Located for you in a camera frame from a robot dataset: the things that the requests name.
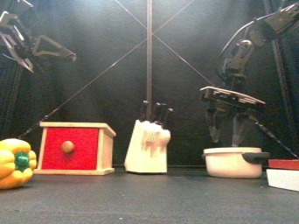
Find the black knife handle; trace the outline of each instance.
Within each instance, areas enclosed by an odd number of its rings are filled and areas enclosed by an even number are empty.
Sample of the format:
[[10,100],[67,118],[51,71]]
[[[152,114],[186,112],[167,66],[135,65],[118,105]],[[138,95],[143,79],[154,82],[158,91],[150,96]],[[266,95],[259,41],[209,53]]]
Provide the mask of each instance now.
[[164,115],[163,115],[163,122],[162,122],[162,127],[163,129],[166,130],[166,126],[167,126],[167,120],[168,120],[168,116],[170,114],[174,112],[174,110],[171,108],[168,108],[166,111],[164,111]]
[[160,110],[162,110],[162,104],[158,102],[154,105],[154,111],[152,111],[152,114],[150,115],[150,123],[154,123],[158,120]]
[[146,120],[146,110],[148,106],[148,101],[143,101],[142,108],[140,108],[140,116],[139,116],[139,121],[140,123]]
[[159,125],[163,125],[166,110],[167,110],[167,105],[164,103],[162,103],[160,114],[159,114],[156,122],[155,122]]

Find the yellow bell pepper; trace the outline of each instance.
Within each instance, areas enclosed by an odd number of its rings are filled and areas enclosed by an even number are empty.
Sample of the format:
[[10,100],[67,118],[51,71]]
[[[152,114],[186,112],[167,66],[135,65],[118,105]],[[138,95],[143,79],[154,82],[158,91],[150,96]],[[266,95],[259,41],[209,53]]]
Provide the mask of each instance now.
[[36,168],[36,154],[31,145],[20,139],[0,141],[0,189],[26,184]]

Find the wooden knob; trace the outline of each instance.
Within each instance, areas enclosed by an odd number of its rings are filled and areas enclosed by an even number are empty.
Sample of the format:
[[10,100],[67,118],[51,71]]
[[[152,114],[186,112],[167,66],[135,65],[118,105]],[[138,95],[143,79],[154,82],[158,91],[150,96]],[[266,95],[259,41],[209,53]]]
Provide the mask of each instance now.
[[60,148],[64,153],[71,153],[75,150],[75,144],[71,141],[66,141]]

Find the red wooden box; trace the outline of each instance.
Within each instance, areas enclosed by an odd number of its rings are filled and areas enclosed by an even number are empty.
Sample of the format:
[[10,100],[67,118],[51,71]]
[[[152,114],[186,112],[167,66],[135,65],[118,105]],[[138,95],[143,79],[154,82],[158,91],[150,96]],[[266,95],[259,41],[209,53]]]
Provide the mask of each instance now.
[[299,159],[269,159],[269,167],[273,169],[299,171]]
[[104,123],[42,122],[36,174],[106,175],[112,168],[115,131]]

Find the pot handle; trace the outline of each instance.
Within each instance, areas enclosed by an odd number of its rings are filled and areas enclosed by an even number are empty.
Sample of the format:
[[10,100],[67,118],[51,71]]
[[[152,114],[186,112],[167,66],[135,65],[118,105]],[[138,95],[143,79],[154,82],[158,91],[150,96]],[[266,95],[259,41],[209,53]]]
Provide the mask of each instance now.
[[242,157],[254,165],[262,165],[270,158],[269,152],[246,152]]

